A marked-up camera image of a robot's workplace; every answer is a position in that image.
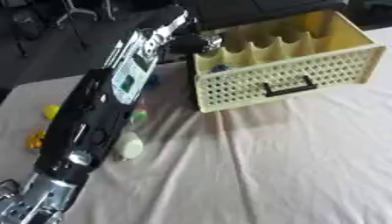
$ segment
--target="black floor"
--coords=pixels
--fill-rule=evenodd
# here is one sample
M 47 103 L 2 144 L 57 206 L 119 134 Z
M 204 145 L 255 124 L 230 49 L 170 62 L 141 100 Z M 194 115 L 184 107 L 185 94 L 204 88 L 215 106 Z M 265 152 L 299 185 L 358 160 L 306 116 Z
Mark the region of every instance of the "black floor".
M 25 41 L 27 58 L 21 58 L 10 33 L 0 31 L 0 88 L 84 74 L 89 68 L 100 67 L 116 41 L 143 19 L 139 15 L 122 13 L 115 22 L 75 17 L 80 35 L 89 45 L 86 51 L 65 23 L 63 30 L 51 29 L 38 40 Z

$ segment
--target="perforated plastic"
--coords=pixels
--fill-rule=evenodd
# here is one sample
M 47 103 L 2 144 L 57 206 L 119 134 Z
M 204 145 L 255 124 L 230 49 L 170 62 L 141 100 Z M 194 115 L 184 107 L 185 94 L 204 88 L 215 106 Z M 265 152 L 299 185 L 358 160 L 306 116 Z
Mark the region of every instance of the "perforated plastic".
M 302 43 L 314 43 L 309 34 L 303 37 Z M 310 88 L 306 91 L 291 91 L 309 85 L 304 77 L 308 78 L 308 81 L 317 88 L 327 88 L 344 83 L 364 83 L 384 50 L 384 46 L 376 45 L 369 39 L 366 41 L 368 43 L 365 45 L 343 50 L 328 51 L 328 48 L 324 48 L 325 52 L 321 53 L 315 53 L 314 50 L 296 51 L 309 55 L 300 56 L 303 54 L 299 54 L 295 57 L 292 54 L 291 57 L 259 63 L 247 60 L 246 54 L 252 53 L 251 48 L 235 53 L 234 59 L 233 54 L 229 52 L 231 60 L 241 61 L 241 63 L 235 64 L 237 66 L 234 69 L 218 73 L 208 73 L 207 69 L 229 61 L 225 49 L 220 49 L 223 51 L 220 52 L 221 56 L 219 52 L 209 58 L 195 55 L 197 70 L 195 85 L 199 108 L 202 112 L 210 112 L 311 92 Z M 270 91 L 281 92 L 277 95 L 268 95 L 266 84 L 269 85 Z

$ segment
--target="robotic arm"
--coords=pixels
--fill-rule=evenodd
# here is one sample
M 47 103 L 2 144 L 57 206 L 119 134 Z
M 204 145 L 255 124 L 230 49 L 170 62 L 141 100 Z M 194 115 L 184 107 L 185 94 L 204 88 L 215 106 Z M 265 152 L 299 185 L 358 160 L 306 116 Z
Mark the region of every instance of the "robotic arm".
M 61 223 L 128 122 L 158 63 L 158 49 L 188 25 L 186 10 L 172 6 L 171 19 L 156 30 L 135 30 L 120 40 L 103 68 L 90 70 L 52 121 L 32 176 L 19 187 L 0 184 L 0 224 Z M 201 51 L 220 47 L 219 37 L 200 38 Z

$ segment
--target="white tablecloth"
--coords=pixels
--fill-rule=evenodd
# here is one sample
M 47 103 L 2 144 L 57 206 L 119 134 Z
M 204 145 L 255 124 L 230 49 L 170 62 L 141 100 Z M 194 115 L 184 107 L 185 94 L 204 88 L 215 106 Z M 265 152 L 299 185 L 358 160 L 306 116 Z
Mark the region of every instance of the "white tablecloth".
M 370 31 L 389 45 L 392 29 Z M 392 223 L 392 50 L 366 85 L 201 114 L 184 65 L 144 95 L 141 157 L 108 160 L 66 223 Z M 0 179 L 24 180 L 26 134 L 79 77 L 17 87 L 0 107 Z

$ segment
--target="drawer handle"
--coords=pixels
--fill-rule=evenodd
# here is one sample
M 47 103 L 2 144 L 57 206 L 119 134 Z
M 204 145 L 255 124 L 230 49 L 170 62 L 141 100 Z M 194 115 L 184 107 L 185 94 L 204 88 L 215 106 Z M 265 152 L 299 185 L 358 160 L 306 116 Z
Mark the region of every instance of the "drawer handle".
M 270 84 L 268 84 L 267 82 L 264 82 L 263 86 L 266 91 L 265 96 L 272 97 L 272 96 L 277 96 L 277 95 L 287 95 L 287 94 L 292 94 L 292 93 L 297 93 L 297 92 L 302 92 L 302 91 L 317 88 L 317 84 L 314 84 L 307 75 L 304 75 L 302 78 L 304 79 L 304 82 L 306 83 L 305 86 L 287 88 L 287 89 L 282 89 L 282 90 L 277 90 L 277 91 L 272 91 Z

